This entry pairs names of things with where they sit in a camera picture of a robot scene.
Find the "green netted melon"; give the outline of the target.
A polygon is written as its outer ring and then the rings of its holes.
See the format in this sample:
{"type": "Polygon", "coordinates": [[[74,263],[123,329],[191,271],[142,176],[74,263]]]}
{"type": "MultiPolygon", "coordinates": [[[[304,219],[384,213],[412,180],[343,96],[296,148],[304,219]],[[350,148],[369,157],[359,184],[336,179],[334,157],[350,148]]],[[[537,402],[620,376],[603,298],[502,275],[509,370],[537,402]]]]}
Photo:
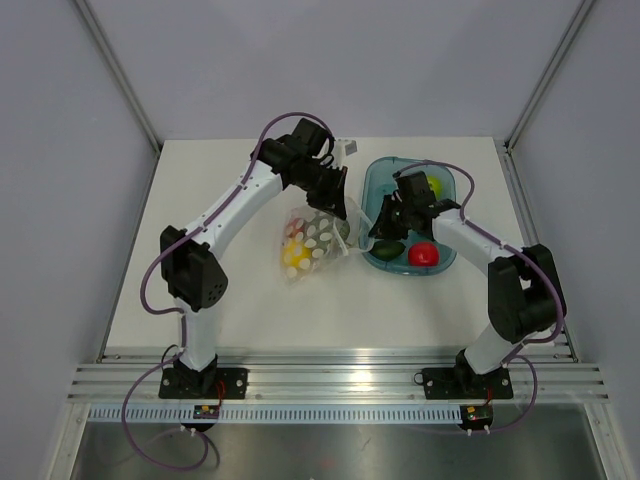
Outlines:
{"type": "Polygon", "coordinates": [[[348,221],[343,221],[339,218],[336,218],[333,223],[334,236],[336,241],[342,245],[344,244],[346,248],[350,247],[350,234],[351,234],[351,226],[348,221]]]}

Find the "clear dotted zip bag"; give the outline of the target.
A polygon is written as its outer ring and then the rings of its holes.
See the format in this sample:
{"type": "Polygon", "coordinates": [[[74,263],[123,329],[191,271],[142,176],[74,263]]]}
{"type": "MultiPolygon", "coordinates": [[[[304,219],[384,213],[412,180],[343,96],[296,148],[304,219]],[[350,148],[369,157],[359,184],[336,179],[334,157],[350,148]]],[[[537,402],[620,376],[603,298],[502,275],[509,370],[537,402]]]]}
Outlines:
{"type": "Polygon", "coordinates": [[[294,239],[284,236],[284,227],[279,251],[279,265],[284,281],[289,285],[306,280],[313,274],[327,269],[341,258],[367,253],[373,247],[374,241],[368,237],[373,226],[372,220],[358,206],[351,197],[345,200],[347,219],[351,226],[350,247],[340,245],[334,236],[333,223],[336,219],[332,215],[304,205],[289,211],[287,220],[297,212],[306,219],[304,235],[299,234],[294,239]],[[311,266],[307,270],[285,267],[281,262],[281,249],[290,240],[300,242],[312,251],[311,266]]]}

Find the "wrinkled red fruit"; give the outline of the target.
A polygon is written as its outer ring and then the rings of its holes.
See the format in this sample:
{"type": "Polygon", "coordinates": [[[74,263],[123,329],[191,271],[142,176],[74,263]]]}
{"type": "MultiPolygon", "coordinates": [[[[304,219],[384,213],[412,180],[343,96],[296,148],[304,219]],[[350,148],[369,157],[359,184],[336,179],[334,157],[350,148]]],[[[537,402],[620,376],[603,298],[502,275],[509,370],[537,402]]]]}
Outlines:
{"type": "Polygon", "coordinates": [[[294,239],[299,234],[304,235],[306,228],[306,219],[295,212],[287,220],[284,227],[284,236],[286,238],[294,239]]]}

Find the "yellow fruit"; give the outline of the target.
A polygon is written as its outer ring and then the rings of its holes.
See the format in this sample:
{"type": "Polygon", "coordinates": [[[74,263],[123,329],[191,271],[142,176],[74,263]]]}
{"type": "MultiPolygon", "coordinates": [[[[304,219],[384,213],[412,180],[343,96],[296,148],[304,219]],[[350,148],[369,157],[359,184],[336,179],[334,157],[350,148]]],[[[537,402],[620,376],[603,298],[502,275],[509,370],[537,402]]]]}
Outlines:
{"type": "Polygon", "coordinates": [[[285,267],[307,270],[311,261],[312,251],[300,242],[290,240],[281,249],[281,262],[285,267]]]}

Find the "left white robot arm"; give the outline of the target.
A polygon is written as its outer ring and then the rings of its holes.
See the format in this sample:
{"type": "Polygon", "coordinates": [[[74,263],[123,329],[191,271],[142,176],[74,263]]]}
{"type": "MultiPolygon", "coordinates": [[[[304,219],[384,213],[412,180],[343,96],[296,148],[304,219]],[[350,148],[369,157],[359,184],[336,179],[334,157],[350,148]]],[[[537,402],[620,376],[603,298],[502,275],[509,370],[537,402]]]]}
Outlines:
{"type": "Polygon", "coordinates": [[[335,138],[319,118],[295,113],[289,134],[259,137],[249,164],[236,183],[203,217],[182,229],[168,226],[160,235],[161,276],[181,315],[181,345],[163,367],[162,399],[241,399],[232,383],[238,370],[218,366],[217,304],[228,287],[222,256],[245,224],[287,187],[306,194],[308,206],[344,220],[347,170],[333,166],[335,138]]]}

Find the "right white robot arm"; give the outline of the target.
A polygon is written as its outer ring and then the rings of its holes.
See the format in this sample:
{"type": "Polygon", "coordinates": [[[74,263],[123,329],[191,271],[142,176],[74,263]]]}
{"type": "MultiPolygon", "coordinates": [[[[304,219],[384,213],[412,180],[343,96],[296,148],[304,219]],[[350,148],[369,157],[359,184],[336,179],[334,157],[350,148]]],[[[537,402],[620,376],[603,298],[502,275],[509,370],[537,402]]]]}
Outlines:
{"type": "Polygon", "coordinates": [[[474,265],[487,280],[488,326],[453,366],[421,372],[428,399],[498,399],[513,396],[507,363],[528,344],[553,340],[564,328],[566,302],[551,251],[542,244],[516,248],[473,223],[464,206],[438,199],[424,173],[393,175],[369,232],[376,240],[406,239],[416,232],[474,265]]]}

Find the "dark green avocado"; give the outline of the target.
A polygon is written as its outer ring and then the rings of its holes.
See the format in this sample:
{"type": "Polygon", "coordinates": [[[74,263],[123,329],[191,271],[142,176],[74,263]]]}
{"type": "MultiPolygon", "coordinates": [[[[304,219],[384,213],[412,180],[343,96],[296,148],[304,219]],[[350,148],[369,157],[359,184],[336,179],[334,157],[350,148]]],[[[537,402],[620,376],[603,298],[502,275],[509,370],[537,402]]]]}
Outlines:
{"type": "Polygon", "coordinates": [[[396,240],[378,240],[370,250],[370,254],[382,262],[390,262],[400,257],[406,246],[396,240]]]}

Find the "green apple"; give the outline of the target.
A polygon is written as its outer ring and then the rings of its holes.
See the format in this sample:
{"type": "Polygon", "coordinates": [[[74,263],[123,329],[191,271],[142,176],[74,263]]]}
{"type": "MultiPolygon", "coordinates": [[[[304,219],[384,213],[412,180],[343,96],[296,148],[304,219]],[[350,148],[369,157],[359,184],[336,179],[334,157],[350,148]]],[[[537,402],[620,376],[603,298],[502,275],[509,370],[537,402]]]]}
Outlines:
{"type": "Polygon", "coordinates": [[[427,179],[427,183],[431,189],[431,191],[434,193],[434,195],[436,196],[437,199],[442,197],[442,184],[440,182],[440,180],[437,177],[428,175],[426,177],[427,179]]]}

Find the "left small circuit board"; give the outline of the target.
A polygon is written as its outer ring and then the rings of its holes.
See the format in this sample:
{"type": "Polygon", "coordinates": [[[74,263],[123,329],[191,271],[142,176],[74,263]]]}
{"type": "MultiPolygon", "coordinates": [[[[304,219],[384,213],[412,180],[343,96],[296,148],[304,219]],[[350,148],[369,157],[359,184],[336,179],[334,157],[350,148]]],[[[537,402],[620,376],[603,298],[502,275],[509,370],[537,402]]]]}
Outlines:
{"type": "Polygon", "coordinates": [[[217,421],[220,416],[220,409],[217,405],[195,405],[193,412],[194,420],[217,421]]]}

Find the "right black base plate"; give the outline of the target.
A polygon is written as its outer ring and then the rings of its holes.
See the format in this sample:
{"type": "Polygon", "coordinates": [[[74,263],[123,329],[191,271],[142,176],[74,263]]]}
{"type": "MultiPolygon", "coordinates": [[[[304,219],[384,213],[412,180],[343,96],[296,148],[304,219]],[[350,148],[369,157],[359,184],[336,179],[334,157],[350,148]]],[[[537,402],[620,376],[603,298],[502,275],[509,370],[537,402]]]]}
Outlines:
{"type": "Polygon", "coordinates": [[[499,368],[484,375],[457,367],[420,371],[427,400],[510,400],[514,398],[509,371],[499,368]]]}

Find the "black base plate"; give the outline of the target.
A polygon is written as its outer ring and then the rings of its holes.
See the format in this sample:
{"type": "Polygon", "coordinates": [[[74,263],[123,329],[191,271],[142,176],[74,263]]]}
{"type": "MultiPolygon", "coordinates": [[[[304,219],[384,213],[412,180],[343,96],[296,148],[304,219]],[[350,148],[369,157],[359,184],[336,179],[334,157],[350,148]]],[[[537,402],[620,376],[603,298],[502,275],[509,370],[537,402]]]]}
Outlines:
{"type": "Polygon", "coordinates": [[[457,367],[420,371],[427,400],[510,400],[514,398],[509,371],[499,368],[484,375],[457,367]]]}
{"type": "Polygon", "coordinates": [[[169,400],[243,400],[247,377],[244,368],[218,367],[209,372],[168,368],[162,372],[158,396],[169,400]]]}

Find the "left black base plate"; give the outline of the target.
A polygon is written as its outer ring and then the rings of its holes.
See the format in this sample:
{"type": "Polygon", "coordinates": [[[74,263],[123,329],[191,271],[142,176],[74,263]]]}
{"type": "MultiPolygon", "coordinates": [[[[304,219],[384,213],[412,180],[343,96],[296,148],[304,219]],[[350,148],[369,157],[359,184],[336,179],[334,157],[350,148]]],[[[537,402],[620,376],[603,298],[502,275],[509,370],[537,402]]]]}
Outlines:
{"type": "Polygon", "coordinates": [[[158,396],[169,400],[243,400],[247,377],[244,368],[218,367],[209,372],[168,368],[162,372],[158,396]]]}

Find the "aluminium mounting rail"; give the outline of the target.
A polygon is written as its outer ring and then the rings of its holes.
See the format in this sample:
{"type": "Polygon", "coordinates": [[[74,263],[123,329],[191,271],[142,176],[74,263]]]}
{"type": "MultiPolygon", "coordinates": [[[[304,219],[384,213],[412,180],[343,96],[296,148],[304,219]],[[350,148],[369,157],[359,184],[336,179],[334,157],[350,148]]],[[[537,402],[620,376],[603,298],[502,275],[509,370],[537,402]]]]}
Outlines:
{"type": "MultiPolygon", "coordinates": [[[[600,368],[580,362],[565,346],[530,349],[533,363],[511,363],[514,402],[533,388],[538,400],[552,403],[608,403],[609,390],[600,368]]],[[[424,393],[416,381],[425,367],[448,367],[451,355],[428,348],[329,349],[325,351],[250,351],[227,348],[220,352],[224,367],[248,371],[248,404],[419,404],[424,393]]],[[[157,399],[161,375],[151,349],[110,351],[99,363],[84,363],[72,377],[68,401],[117,402],[128,390],[133,399],[157,399]]]]}

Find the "left aluminium frame post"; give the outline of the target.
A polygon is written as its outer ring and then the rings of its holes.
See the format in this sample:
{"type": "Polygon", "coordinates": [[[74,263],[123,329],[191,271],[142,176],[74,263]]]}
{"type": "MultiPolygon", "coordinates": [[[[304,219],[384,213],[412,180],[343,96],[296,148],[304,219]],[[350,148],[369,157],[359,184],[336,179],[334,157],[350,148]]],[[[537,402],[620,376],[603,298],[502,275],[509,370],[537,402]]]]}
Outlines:
{"type": "Polygon", "coordinates": [[[90,41],[97,49],[99,57],[104,63],[135,123],[144,135],[155,157],[159,158],[162,152],[163,141],[160,139],[145,108],[131,85],[125,69],[121,64],[97,13],[91,5],[91,2],[87,0],[72,0],[70,4],[77,11],[90,41]]]}

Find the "right aluminium frame post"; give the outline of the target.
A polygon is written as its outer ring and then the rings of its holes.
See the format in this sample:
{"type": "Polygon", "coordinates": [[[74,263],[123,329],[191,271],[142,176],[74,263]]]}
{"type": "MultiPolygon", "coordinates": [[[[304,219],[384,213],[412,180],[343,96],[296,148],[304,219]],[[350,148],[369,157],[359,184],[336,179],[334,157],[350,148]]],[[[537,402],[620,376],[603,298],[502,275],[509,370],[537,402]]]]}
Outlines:
{"type": "Polygon", "coordinates": [[[582,0],[578,3],[513,128],[505,138],[504,148],[508,154],[515,151],[597,4],[597,0],[582,0]]]}

